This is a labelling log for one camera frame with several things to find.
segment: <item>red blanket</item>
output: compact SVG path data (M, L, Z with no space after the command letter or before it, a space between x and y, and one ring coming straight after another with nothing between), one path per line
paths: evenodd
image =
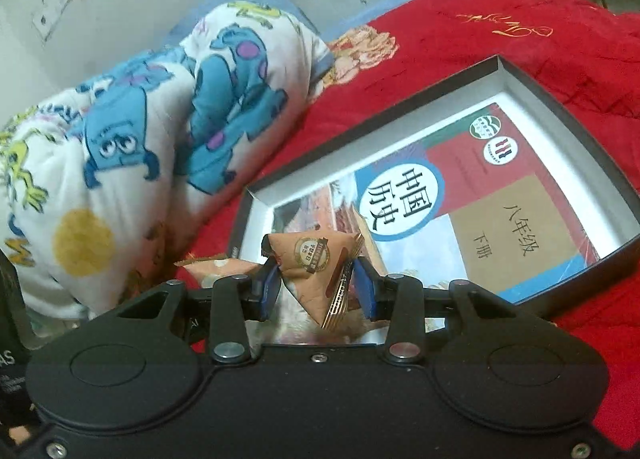
M375 20L395 37L390 60L325 90L263 174L491 55L535 77L640 187L640 18L585 0L415 0ZM226 250L238 200L215 215L196 256ZM610 368L596 425L617 445L640 440L640 273L558 320Z

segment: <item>floral pattern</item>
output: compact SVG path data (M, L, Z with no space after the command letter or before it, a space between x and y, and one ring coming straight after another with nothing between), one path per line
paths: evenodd
M399 45L389 33L379 33L370 25L361 25L330 42L329 48L335 56L335 63L313 89L312 100L317 100L325 89L333 85L349 83L360 71L391 60Z

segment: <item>chinese characters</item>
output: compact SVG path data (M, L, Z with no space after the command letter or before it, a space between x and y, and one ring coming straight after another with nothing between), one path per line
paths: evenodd
M420 164L401 164L380 174L367 187L360 213L373 235L410 230L431 212L438 195L433 172Z
M474 239L474 242L476 243L478 259L486 259L492 254L489 240L486 238L486 235L484 235L484 232L482 232L482 235Z
M300 258L306 265L311 264L311 259L315 252L316 252L316 242L315 241L309 242L300 248Z
M536 235L529 226L529 219L518 215L522 211L522 208L516 204L515 206L504 206L504 209L510 214L509 222L511 222L513 227L511 232L516 233L523 257L526 257L528 253L540 249Z

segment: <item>metal screw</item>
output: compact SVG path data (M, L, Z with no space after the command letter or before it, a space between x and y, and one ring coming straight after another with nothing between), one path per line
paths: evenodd
M314 354L313 356L311 356L311 361L314 363L326 363L329 361L329 356L320 353Z
M224 342L214 347L216 356L225 360L237 360L244 355L244 346L237 342Z
M60 443L49 443L46 451L51 459L65 459L66 457L66 448Z
M420 356L420 347L411 342L399 342L389 347L389 354L399 360L413 360Z
M571 450L572 459L587 459L591 455L591 447L586 443L578 443Z

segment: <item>wall outlet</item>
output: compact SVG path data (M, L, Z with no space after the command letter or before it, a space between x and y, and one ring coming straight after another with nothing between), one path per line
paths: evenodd
M62 17L69 0L42 0L41 5L33 14L33 25L42 37L47 41Z

